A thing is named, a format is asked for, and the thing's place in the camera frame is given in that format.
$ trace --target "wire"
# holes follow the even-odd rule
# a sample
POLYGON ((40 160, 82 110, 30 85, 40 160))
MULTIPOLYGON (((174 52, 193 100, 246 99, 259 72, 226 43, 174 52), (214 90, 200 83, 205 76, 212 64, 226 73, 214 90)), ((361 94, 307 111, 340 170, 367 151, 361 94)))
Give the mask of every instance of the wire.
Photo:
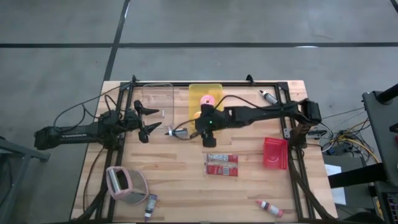
POLYGON ((305 156, 304 150, 303 150, 302 148, 300 148, 299 150, 300 150, 300 152, 301 152, 301 158, 304 158, 304 156, 305 156))
POLYGON ((359 126, 359 125, 361 125, 361 124, 362 124, 362 127, 361 127, 360 129, 362 129, 363 126, 365 126, 365 123, 368 122, 368 121, 369 121, 369 117, 366 118, 366 120, 365 120, 364 122, 361 122, 361 123, 359 123, 359 124, 357 124, 357 125, 354 125, 352 128, 347 129, 346 132, 348 133, 349 131, 351 131, 352 129, 354 129, 355 127, 357 127, 357 126, 359 126))
POLYGON ((56 130, 56 132, 58 132, 58 133, 62 133, 62 132, 65 132, 65 131, 70 131, 70 130, 75 129, 75 128, 76 128, 77 126, 79 126, 79 124, 81 124, 81 123, 83 122, 83 120, 84 120, 84 117, 85 117, 85 114, 86 114, 86 113, 85 113, 85 112, 86 112, 85 107, 83 107, 83 118, 79 121, 79 123, 77 123, 76 125, 74 125, 74 126, 68 128, 68 129, 59 129, 59 128, 57 127, 57 125, 56 125, 57 120, 59 119, 59 117, 61 117, 61 115, 63 115, 64 113, 66 113, 66 112, 68 112, 68 111, 70 111, 70 110, 76 108, 77 106, 84 105, 85 103, 90 102, 90 101, 93 101, 93 100, 95 100, 95 99, 97 99, 97 98, 99 98, 99 97, 101 97, 101 96, 103 96, 103 95, 109 93, 109 92, 112 91, 112 90, 115 90, 115 89, 117 89, 117 88, 121 88, 122 86, 125 86, 125 85, 130 85, 130 83, 131 83, 131 82, 125 83, 125 84, 122 84, 122 85, 119 85, 119 86, 117 86, 117 87, 115 87, 115 88, 112 88, 112 89, 110 89, 110 90, 108 90, 108 91, 106 91, 106 92, 104 92, 104 93, 102 93, 102 94, 100 94, 100 95, 98 95, 98 96, 96 96, 96 97, 94 97, 94 98, 91 98, 91 99, 89 99, 89 100, 86 100, 86 101, 84 101, 84 102, 82 102, 82 103, 78 103, 78 104, 76 104, 76 105, 74 105, 74 106, 71 106, 71 107, 69 107, 68 109, 62 111, 60 114, 58 114, 58 116, 55 118, 55 120, 54 120, 54 122, 53 122, 53 128, 54 128, 54 130, 56 130))
POLYGON ((2 198, 1 201, 0 201, 0 208, 2 207, 3 203, 6 201, 8 195, 10 194, 10 191, 12 189, 12 185, 14 184, 13 180, 12 180, 11 163, 10 163, 10 160, 9 160, 8 157, 7 157, 7 164, 8 164, 8 173, 9 173, 9 176, 10 176, 10 187, 8 188, 8 191, 5 194, 4 198, 2 198))
POLYGON ((91 173, 93 172, 94 165, 97 163, 97 160, 98 160, 98 158, 100 157, 101 152, 102 152, 103 150, 104 150, 104 147, 102 147, 102 149, 99 151, 98 155, 95 157, 94 162, 93 162, 93 164, 91 165, 90 171, 89 171, 89 173, 88 173, 88 177, 87 177, 87 181, 86 181, 86 184, 85 184, 85 188, 84 188, 84 190, 83 190, 83 213, 86 211, 86 205, 85 205, 86 202, 85 202, 85 199, 86 199, 87 185, 88 185, 88 182, 90 181, 90 177, 91 177, 91 173))
POLYGON ((245 102, 245 103, 247 103, 247 104, 249 104, 249 105, 251 105, 251 106, 257 108, 257 109, 264 110, 264 111, 279 111, 279 110, 285 108, 284 105, 282 105, 280 108, 278 108, 278 107, 276 107, 276 108, 262 108, 262 107, 260 107, 260 106, 258 106, 258 105, 255 105, 254 103, 249 102, 248 100, 245 100, 244 98, 241 98, 240 96, 236 96, 236 95, 225 95, 224 97, 222 97, 222 99, 220 100, 220 102, 218 102, 218 104, 214 107, 214 110, 217 109, 217 107, 218 107, 218 106, 225 100, 225 98, 227 98, 227 97, 237 98, 237 99, 239 99, 239 100, 241 100, 241 101, 243 101, 243 102, 245 102))
POLYGON ((379 159, 377 159, 377 157, 373 154, 373 152, 372 152, 370 149, 368 149, 368 147, 366 147, 366 146, 364 146, 363 144, 361 144, 360 142, 357 142, 357 141, 355 141, 355 140, 348 139, 348 138, 344 138, 344 139, 341 139, 341 140, 342 140, 342 141, 350 141, 350 142, 352 142, 352 143, 355 143, 355 144, 361 146, 363 149, 367 150, 367 152, 370 153, 370 155, 373 156, 374 160, 375 160, 377 163, 380 163, 379 159))
POLYGON ((360 112, 360 113, 358 113, 358 114, 356 114, 356 115, 354 115, 354 116, 350 116, 348 119, 344 120, 344 121, 341 122, 340 124, 337 124, 334 128, 332 128, 332 130, 336 129, 338 126, 344 124, 345 122, 347 122, 347 121, 349 121, 349 120, 355 118, 356 116, 361 115, 361 114, 363 114, 363 113, 365 113, 365 112, 366 112, 366 111, 362 111, 362 112, 360 112))
POLYGON ((324 127, 327 131, 329 131, 329 133, 330 133, 329 138, 330 138, 330 139, 333 139, 333 137, 334 137, 335 135, 333 134, 333 131, 331 131, 331 129, 330 129, 328 126, 326 126, 326 125, 323 124, 322 122, 321 122, 320 124, 318 124, 318 125, 321 126, 321 127, 324 127))
POLYGON ((334 143, 332 143, 332 142, 326 143, 325 145, 322 146, 321 152, 326 152, 326 151, 329 150, 333 145, 334 145, 334 143), (327 144, 330 144, 330 146, 327 147, 326 149, 323 149, 327 144))
POLYGON ((357 111, 357 110, 360 110, 360 109, 363 109, 363 108, 364 108, 364 107, 357 108, 357 109, 353 109, 353 110, 346 111, 346 112, 342 112, 342 113, 338 113, 338 114, 334 114, 334 115, 330 115, 330 116, 324 117, 324 118, 322 118, 322 119, 332 118, 332 117, 334 117, 334 116, 339 116, 339 115, 342 115, 342 114, 350 113, 350 112, 357 111))

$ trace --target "gray floor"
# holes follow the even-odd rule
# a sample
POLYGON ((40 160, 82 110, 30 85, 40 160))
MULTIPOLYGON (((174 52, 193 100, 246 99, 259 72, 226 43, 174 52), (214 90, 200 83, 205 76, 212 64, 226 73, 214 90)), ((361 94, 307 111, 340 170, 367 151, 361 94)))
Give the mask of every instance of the gray floor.
MULTIPOLYGON (((0 0, 0 43, 112 42, 123 0, 0 0)), ((121 42, 398 42, 389 0, 132 0, 121 42)), ((0 49, 0 135, 33 147, 33 132, 96 96, 110 49, 0 49)), ((396 48, 119 49, 111 80, 305 80, 323 116, 362 106, 397 83, 396 48)), ((96 102, 87 104, 94 111, 96 102)), ((72 124, 80 110, 60 120, 72 124)), ((325 120, 331 128, 352 114, 325 120)), ((361 114, 339 128, 366 119, 361 114)), ((375 147, 372 132, 363 133, 375 147)), ((68 220, 85 145, 33 162, 13 223, 68 220)))

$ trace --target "wooden table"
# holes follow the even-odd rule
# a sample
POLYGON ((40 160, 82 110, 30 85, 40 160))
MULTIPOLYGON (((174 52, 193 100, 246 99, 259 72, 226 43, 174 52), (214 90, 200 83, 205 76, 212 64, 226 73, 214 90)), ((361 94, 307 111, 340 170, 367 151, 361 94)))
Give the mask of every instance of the wooden table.
MULTIPOLYGON (((299 101, 307 97, 303 81, 287 81, 290 97, 299 101)), ((102 92, 118 86, 120 82, 104 82, 102 92)), ((268 103, 259 95, 259 90, 274 95, 272 88, 224 87, 223 93, 238 95, 259 106, 268 103)), ((141 88, 134 89, 133 100, 141 100, 141 88)), ((109 94, 118 97, 117 90, 109 94)), ((174 88, 174 125, 188 120, 188 87, 174 88)), ((245 105, 228 98, 224 106, 245 105)), ((99 101, 97 115, 105 112, 104 98, 99 101)), ((240 129, 225 129, 218 132, 217 147, 201 146, 201 138, 181 141, 155 130, 149 143, 138 140, 137 131, 127 134, 122 166, 143 171, 152 194, 158 195, 152 222, 294 222, 297 221, 292 187, 288 170, 267 170, 262 166, 262 146, 265 137, 282 138, 280 120, 258 121, 240 129), (204 173, 206 153, 238 154, 239 176, 225 177, 204 173), (284 210, 282 218, 261 210, 256 199, 265 200, 284 210)), ((76 193, 72 218, 82 213, 83 188, 89 169, 101 150, 101 145, 90 144, 85 157, 80 183, 76 193)), ((92 201, 100 187, 106 150, 100 155, 88 184, 88 202, 92 201)), ((335 204, 326 176, 325 165, 319 147, 305 149, 305 167, 312 192, 330 214, 337 217, 335 204)), ((303 212, 307 217, 305 197, 300 189, 303 212)), ((106 215, 109 203, 107 195, 104 206, 106 215)), ((114 222, 143 222, 146 202, 128 205, 116 202, 114 222)))

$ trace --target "red and white package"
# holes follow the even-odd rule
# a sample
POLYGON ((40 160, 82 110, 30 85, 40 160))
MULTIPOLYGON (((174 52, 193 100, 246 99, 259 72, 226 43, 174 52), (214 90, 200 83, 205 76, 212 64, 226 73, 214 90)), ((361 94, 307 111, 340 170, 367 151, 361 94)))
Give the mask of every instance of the red and white package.
POLYGON ((238 155, 207 154, 206 173, 215 175, 238 176, 238 155))

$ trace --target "red box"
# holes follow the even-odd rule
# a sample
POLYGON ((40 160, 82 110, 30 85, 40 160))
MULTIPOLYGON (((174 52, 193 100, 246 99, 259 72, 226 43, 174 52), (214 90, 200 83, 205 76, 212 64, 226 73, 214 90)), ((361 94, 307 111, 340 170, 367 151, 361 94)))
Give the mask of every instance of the red box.
POLYGON ((263 165, 269 169, 287 169, 287 141, 266 138, 264 140, 263 165))

